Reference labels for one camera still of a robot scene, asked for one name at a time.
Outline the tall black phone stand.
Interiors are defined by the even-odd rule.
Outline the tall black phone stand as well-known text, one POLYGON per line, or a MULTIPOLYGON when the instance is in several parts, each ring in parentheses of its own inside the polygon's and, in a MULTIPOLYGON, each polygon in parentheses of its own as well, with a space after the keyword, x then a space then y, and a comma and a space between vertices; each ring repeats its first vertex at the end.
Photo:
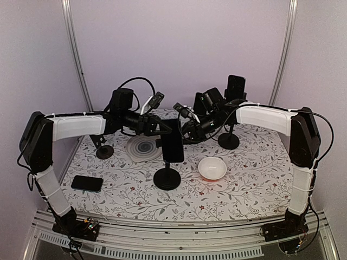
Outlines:
MULTIPOLYGON (((244 91, 244 87, 227 87, 224 91, 224 97, 228 102, 233 101, 236 105, 239 105, 242 102, 246 101, 246 92, 244 91)), ((234 150, 238 148, 240 141, 239 138, 233 133, 233 128, 237 124, 235 115, 230 116, 228 121, 224 124, 224 128, 226 125, 229 126, 229 130, 225 133, 222 133, 218 137, 218 144, 227 150, 234 150)))

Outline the black round-base phone stand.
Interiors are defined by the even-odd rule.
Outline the black round-base phone stand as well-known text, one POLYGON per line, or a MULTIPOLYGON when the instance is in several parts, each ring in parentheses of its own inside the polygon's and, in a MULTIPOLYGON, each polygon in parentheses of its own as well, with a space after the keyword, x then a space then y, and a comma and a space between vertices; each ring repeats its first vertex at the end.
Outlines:
POLYGON ((170 167, 169 162, 165 162, 165 167, 155 172, 153 182, 155 186, 164 191, 171 191, 179 187, 181 176, 175 169, 170 167))

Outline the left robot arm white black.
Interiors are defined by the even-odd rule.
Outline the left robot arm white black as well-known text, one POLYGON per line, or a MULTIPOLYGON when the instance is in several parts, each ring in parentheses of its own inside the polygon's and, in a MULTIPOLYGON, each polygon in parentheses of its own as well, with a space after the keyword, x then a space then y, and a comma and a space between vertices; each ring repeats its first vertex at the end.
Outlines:
POLYGON ((65 114, 31 114, 19 143, 19 167, 34 177, 43 199, 53 213, 60 217, 59 225, 69 235, 76 235, 80 222, 72 217, 73 209, 65 197, 54 172, 53 151, 56 142, 77 139, 87 135, 101 137, 128 128, 136 135, 155 136, 169 134, 171 129, 152 113, 164 99, 161 92, 154 93, 139 112, 133 111, 134 92, 128 88, 113 91, 103 111, 65 114))

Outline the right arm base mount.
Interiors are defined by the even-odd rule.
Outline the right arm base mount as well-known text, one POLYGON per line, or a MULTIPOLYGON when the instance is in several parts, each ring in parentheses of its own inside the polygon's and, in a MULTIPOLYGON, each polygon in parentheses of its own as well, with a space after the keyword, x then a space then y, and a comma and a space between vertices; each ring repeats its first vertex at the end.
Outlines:
POLYGON ((280 250, 288 255, 296 254, 301 249, 309 228, 303 215, 285 213, 285 219, 279 222, 268 223, 261 226, 259 234, 266 242, 277 241, 297 236, 293 240, 279 243, 280 250))

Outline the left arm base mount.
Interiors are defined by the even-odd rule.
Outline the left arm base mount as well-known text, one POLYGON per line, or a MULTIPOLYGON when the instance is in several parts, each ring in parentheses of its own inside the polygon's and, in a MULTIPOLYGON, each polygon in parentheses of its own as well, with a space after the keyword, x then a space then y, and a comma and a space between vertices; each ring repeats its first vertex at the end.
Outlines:
POLYGON ((95 242, 99 234, 100 225, 96 219, 91 217, 78 220, 75 215, 67 214, 57 218, 52 230, 72 238, 95 242))

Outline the purple-backed black phone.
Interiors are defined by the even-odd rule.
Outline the purple-backed black phone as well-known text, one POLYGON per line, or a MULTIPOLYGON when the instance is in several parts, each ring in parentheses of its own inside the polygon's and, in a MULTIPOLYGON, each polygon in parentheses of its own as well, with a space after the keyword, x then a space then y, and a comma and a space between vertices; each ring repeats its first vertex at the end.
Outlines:
POLYGON ((227 100, 245 99, 246 79, 242 76, 229 75, 227 84, 227 100))

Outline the blue-edged black phone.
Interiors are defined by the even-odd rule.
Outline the blue-edged black phone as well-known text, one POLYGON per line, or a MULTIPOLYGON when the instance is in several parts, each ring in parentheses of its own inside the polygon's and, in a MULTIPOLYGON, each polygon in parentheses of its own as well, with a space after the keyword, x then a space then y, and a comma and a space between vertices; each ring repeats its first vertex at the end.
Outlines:
POLYGON ((164 122, 171 128, 171 133, 160 136, 163 160, 167 163, 182 163, 184 161, 184 147, 180 133, 181 122, 179 119, 167 119, 164 122))

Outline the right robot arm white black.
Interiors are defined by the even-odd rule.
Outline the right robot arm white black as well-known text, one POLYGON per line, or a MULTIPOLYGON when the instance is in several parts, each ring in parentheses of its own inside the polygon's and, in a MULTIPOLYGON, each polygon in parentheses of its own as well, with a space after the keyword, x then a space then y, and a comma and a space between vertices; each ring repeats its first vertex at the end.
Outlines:
POLYGON ((316 118, 324 119, 308 107, 280 108, 254 103, 246 99, 243 90, 217 88, 197 93, 193 107, 176 107, 180 117, 188 118, 181 135, 186 144, 198 144, 209 139, 228 125, 250 125, 269 129, 286 138, 285 145, 293 170, 291 197, 280 225, 284 236, 292 236, 301 228, 314 190, 319 162, 327 155, 320 154, 321 137, 316 118))

